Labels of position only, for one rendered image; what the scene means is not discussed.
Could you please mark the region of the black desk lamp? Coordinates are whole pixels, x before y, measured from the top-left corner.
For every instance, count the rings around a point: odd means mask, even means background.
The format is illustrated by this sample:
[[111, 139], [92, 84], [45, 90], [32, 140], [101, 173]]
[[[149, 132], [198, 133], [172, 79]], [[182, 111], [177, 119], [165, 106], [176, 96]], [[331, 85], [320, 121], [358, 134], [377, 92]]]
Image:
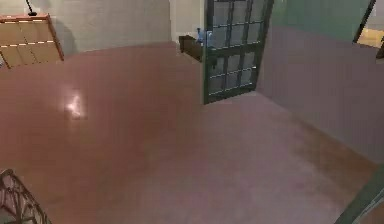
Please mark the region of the black desk lamp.
[[28, 9], [29, 9], [29, 12], [28, 12], [28, 15], [29, 16], [37, 16], [37, 12], [35, 12], [33, 9], [32, 9], [32, 6], [29, 2], [29, 0], [25, 0], [27, 6], [28, 6]]

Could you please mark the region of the blue bottle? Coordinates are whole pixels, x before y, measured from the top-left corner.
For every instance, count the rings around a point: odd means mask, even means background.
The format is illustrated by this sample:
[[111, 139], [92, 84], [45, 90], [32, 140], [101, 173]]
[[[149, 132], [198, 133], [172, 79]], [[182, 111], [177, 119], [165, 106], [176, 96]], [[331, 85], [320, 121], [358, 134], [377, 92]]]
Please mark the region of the blue bottle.
[[206, 34], [205, 31], [202, 30], [201, 28], [197, 28], [197, 38], [196, 42], [200, 44], [201, 46], [206, 46], [207, 45], [207, 40], [206, 40]]

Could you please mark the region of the brown chest of drawers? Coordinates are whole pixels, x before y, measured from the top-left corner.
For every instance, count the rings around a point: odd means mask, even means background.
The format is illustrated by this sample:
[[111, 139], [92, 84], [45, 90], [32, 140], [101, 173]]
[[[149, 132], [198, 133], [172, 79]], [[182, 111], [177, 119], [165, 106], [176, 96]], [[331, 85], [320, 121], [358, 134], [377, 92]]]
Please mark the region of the brown chest of drawers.
[[48, 13], [0, 15], [0, 58], [8, 69], [64, 60]]

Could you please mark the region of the dark framed window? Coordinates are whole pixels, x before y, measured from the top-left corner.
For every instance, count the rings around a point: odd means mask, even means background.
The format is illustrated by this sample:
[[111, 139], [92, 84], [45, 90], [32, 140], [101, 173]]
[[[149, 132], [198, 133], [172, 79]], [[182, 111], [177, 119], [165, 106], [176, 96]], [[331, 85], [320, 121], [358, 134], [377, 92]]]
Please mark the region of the dark framed window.
[[375, 48], [376, 59], [384, 60], [384, 0], [369, 0], [353, 42]]

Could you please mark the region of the dark green glazed door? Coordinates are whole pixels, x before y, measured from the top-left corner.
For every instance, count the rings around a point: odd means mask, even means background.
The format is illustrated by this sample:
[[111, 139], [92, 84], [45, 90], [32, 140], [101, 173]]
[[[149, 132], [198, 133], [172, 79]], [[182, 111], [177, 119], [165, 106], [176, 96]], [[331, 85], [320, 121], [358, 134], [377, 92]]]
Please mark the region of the dark green glazed door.
[[203, 102], [254, 91], [274, 0], [205, 0]]

